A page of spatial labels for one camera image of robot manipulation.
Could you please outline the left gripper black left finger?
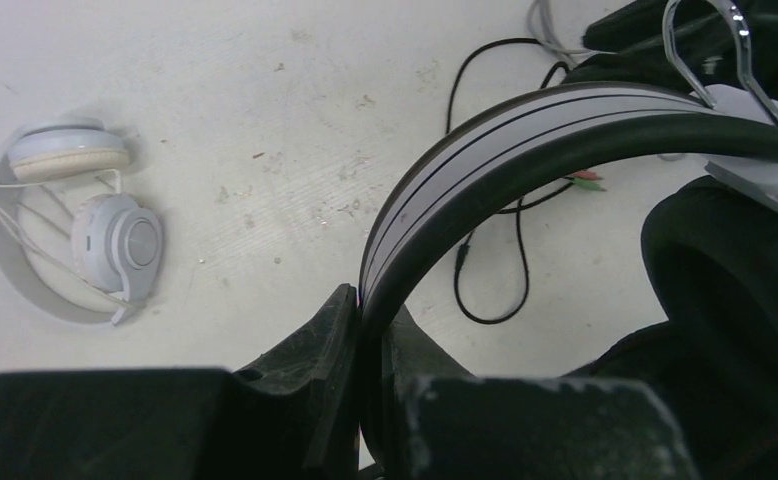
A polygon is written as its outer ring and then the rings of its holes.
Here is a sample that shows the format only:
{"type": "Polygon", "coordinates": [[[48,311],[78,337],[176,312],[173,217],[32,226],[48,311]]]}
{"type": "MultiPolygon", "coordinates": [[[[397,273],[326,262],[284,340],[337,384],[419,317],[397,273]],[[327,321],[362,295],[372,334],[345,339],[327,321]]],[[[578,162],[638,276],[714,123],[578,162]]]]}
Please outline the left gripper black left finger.
{"type": "Polygon", "coordinates": [[[339,285],[313,317],[234,372],[245,408],[238,441],[261,479],[354,479],[356,289],[339,285]]]}

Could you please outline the white wired headphones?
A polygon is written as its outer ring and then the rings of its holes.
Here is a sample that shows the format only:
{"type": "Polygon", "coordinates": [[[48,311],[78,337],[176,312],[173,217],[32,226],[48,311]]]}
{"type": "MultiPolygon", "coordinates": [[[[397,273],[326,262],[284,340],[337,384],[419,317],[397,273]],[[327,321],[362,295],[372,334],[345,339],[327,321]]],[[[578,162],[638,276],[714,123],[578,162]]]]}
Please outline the white wired headphones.
{"type": "Polygon", "coordinates": [[[143,310],[165,245],[162,224],[123,185],[125,141],[96,118],[25,125],[0,149],[0,272],[35,308],[65,323],[118,326],[143,310]],[[101,312],[51,288],[36,257],[111,304],[101,312]]]}

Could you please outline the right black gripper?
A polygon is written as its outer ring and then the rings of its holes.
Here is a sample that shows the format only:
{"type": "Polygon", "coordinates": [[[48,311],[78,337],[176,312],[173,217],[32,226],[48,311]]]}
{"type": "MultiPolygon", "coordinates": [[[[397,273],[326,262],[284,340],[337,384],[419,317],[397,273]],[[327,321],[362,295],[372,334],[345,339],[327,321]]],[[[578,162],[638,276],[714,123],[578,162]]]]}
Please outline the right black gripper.
{"type": "MultiPolygon", "coordinates": [[[[739,1],[750,27],[752,70],[768,96],[778,100],[778,1],[739,1]]],[[[634,1],[591,24],[582,41],[593,56],[565,83],[621,81],[656,85],[688,94],[689,84],[667,61],[662,41],[662,1],[634,1]]],[[[677,52],[705,86],[740,85],[732,35],[705,1],[683,1],[673,19],[677,52]]]]}

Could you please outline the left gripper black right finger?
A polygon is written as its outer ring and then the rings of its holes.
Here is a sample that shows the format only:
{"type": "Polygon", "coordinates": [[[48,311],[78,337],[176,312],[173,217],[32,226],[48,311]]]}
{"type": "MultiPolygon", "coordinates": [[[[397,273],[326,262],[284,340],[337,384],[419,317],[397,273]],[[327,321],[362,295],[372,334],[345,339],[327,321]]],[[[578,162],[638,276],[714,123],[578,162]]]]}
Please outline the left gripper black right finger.
{"type": "Polygon", "coordinates": [[[469,377],[471,373],[440,347],[403,306],[381,337],[378,384],[378,446],[387,479],[406,476],[402,442],[408,438],[402,397],[417,376],[469,377]]]}

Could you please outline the black and white headphones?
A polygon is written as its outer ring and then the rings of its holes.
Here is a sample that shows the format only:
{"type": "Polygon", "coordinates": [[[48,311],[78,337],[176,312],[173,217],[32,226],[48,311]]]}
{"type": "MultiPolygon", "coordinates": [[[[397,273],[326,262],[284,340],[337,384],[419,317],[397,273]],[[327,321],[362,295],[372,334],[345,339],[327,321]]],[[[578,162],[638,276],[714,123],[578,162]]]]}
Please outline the black and white headphones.
{"type": "MultiPolygon", "coordinates": [[[[542,48],[480,45],[525,35],[526,1],[359,1],[358,46],[373,75],[363,109],[371,111],[358,178],[369,184],[354,209],[367,223],[412,163],[444,132],[446,103],[464,121],[535,89],[552,64],[542,48]],[[452,94],[450,87],[460,88],[452,94]]],[[[573,188],[525,212],[481,225],[459,288],[466,306],[497,326],[466,319],[453,297],[454,258],[446,255],[408,300],[415,320],[471,372],[552,377],[605,352],[632,331],[663,320],[645,276],[640,230],[649,211],[699,177],[691,155],[645,157],[601,166],[600,192],[573,188]]]]}

